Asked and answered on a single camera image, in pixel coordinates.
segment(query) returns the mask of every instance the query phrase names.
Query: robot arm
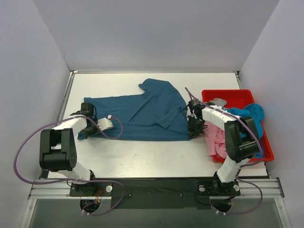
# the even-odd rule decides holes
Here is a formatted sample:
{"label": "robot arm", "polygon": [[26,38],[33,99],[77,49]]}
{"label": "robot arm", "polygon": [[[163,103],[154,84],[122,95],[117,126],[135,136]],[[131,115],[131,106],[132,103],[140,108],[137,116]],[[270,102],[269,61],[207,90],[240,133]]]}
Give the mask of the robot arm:
{"label": "robot arm", "polygon": [[[83,115],[92,119],[104,131],[113,128],[108,118],[97,119],[94,114],[95,107],[90,103],[82,103],[81,110],[71,114],[73,116]],[[92,172],[84,168],[77,161],[77,153],[74,138],[82,133],[85,138],[100,131],[85,118],[74,118],[63,122],[53,129],[46,129],[40,135],[40,157],[39,163],[42,169],[58,172],[68,178],[76,180],[90,180]]]}
{"label": "robot arm", "polygon": [[[208,105],[215,109],[221,109],[213,103],[208,103]],[[230,116],[201,105],[196,100],[189,102],[189,108],[191,111],[188,125],[190,137],[202,133],[205,121],[209,121],[225,131],[227,157],[222,167],[215,173],[215,177],[221,183],[233,182],[241,166],[246,164],[259,151],[255,140],[237,120]],[[255,136],[258,136],[251,117],[236,117],[241,119]]]}

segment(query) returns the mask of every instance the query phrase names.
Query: white wall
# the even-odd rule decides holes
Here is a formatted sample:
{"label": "white wall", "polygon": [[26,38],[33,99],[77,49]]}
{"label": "white wall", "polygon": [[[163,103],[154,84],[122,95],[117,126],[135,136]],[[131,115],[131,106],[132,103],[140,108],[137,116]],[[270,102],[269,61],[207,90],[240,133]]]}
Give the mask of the white wall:
{"label": "white wall", "polygon": [[240,71],[265,109],[265,128],[293,227],[304,227],[304,2],[281,0]]}
{"label": "white wall", "polygon": [[[31,186],[13,172],[30,132],[57,118],[69,70],[31,0],[0,1],[0,227],[19,227]],[[19,159],[26,178],[39,174],[39,136]]]}
{"label": "white wall", "polygon": [[239,70],[278,0],[33,0],[72,70]]}

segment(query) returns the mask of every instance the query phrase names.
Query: white tabletop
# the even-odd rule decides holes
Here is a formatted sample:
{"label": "white tabletop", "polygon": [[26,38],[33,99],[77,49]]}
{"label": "white tabletop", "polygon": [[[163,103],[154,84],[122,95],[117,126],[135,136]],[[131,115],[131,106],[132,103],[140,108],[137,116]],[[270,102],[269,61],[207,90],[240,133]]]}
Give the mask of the white tabletop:
{"label": "white tabletop", "polygon": [[[234,73],[75,74],[64,117],[80,109],[84,97],[143,93],[147,78],[169,81],[189,101],[187,87],[201,98],[204,89],[239,89]],[[76,140],[78,161],[98,178],[212,177],[220,167],[207,156],[203,136],[179,142],[142,142],[89,138]],[[266,176],[264,162],[244,168],[241,176]],[[48,177],[62,177],[51,173]]]}

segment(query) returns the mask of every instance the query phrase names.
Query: red plastic bin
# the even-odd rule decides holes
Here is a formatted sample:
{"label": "red plastic bin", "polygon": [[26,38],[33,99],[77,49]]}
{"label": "red plastic bin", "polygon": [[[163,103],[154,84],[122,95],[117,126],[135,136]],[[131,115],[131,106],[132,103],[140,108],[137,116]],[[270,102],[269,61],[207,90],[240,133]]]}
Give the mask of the red plastic bin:
{"label": "red plastic bin", "polygon": [[[214,98],[221,98],[227,101],[226,108],[244,108],[246,105],[254,103],[253,96],[250,90],[247,89],[235,89],[235,90],[203,90],[202,91],[203,101],[208,102],[213,100]],[[263,162],[272,161],[275,157],[272,153],[267,134],[265,132],[263,126],[264,135],[261,138],[261,142],[264,148],[264,158],[262,158]],[[221,158],[217,155],[213,155],[213,162],[224,162],[224,158]],[[255,162],[258,158],[252,158],[250,161]]]}

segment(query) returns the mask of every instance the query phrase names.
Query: blue cloth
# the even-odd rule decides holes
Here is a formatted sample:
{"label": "blue cloth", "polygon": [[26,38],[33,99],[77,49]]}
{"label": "blue cloth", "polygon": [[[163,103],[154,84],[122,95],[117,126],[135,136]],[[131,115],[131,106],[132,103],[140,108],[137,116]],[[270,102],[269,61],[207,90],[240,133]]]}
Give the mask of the blue cloth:
{"label": "blue cloth", "polygon": [[[97,108],[97,118],[113,115],[123,123],[122,140],[184,141],[188,137],[187,109],[180,93],[167,81],[146,79],[138,85],[140,95],[90,98],[84,101]],[[112,120],[114,128],[106,130],[110,137],[120,132],[120,124]]]}
{"label": "blue cloth", "polygon": [[255,126],[256,126],[258,137],[262,138],[262,136],[264,134],[263,126],[261,124],[261,121],[264,119],[264,110],[263,110],[262,106],[260,106],[259,104],[249,104],[244,109],[229,108],[226,110],[233,115],[239,115],[242,117],[246,117],[246,116],[252,117],[252,119],[255,123]]}

